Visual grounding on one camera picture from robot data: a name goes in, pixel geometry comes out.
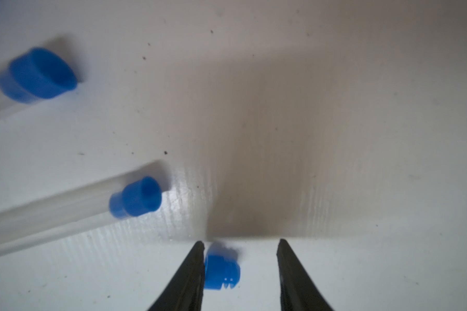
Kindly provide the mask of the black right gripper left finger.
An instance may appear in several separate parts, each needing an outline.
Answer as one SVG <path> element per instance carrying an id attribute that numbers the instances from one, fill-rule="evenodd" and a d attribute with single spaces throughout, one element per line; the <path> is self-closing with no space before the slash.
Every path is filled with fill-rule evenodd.
<path id="1" fill-rule="evenodd" d="M 197 241 L 149 311 L 200 311 L 204 292 L 204 243 Z"/>

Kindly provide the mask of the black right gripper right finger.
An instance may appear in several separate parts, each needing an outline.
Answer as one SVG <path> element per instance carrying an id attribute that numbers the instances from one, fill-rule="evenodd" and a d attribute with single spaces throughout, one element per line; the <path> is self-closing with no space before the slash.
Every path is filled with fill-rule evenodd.
<path id="1" fill-rule="evenodd" d="M 285 239 L 280 240 L 276 256 L 281 310 L 333 310 Z"/>

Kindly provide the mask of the blue stopper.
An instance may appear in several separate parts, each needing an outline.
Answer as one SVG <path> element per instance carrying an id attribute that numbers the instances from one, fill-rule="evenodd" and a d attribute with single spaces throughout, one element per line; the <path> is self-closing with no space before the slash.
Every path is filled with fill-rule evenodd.
<path id="1" fill-rule="evenodd" d="M 234 288 L 240 281 L 241 268 L 236 260 L 220 255 L 207 255 L 204 267 L 204 288 L 207 290 Z"/>
<path id="2" fill-rule="evenodd" d="M 57 54 L 35 47 L 0 69 L 0 91 L 22 104 L 49 100 L 73 91 L 78 80 Z"/>
<path id="3" fill-rule="evenodd" d="M 162 190 L 152 177 L 145 176 L 111 195 L 109 211 L 117 219 L 139 217 L 158 211 L 162 204 Z"/>

